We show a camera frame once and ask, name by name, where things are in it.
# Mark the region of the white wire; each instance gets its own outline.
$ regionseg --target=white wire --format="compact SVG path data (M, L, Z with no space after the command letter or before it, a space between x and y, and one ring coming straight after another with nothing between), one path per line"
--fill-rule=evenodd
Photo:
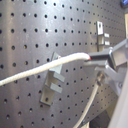
M65 64L65 63L68 63L68 62L71 62L71 61L74 61L74 60L89 60L89 59L90 59L90 56L86 53L74 53L74 54L68 55L66 57L61 57L58 60L54 60L52 62L49 62L47 64L39 66L37 68L30 69L30 70L18 73L14 76L8 77L4 80L1 80L0 81L0 86L8 84L10 82L13 82L15 80L24 78L24 77L28 77L28 76L31 76L31 75L34 75L34 74L38 74L38 73L46 71L50 68L53 68L53 67L56 67L58 65Z
M97 84L95 84L94 89L92 91L92 94L90 96L90 99L89 99L89 101L88 101L88 103L87 103L87 105L86 105L86 107L84 109L84 112L83 112L83 114L81 115L80 119L78 120L78 122L75 124L75 126L73 128L78 128L79 125L81 124L81 122L84 120L84 118L87 115L87 113L88 113L88 111L90 109L90 106L91 106L91 104L92 104L92 102L93 102L93 100L95 98L95 95L97 93L98 87L99 86Z

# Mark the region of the metal clip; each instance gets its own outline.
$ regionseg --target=metal clip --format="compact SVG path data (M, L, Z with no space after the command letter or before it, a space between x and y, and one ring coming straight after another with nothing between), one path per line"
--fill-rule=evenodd
M59 59L57 53L53 54L52 61ZM57 85L58 80L64 82L65 78L60 74L62 65L48 70L40 102L51 106L55 92L62 92L62 88Z
M109 34L103 32L103 23L97 21L97 48L98 51L103 51L104 46L109 46L110 42L108 40Z

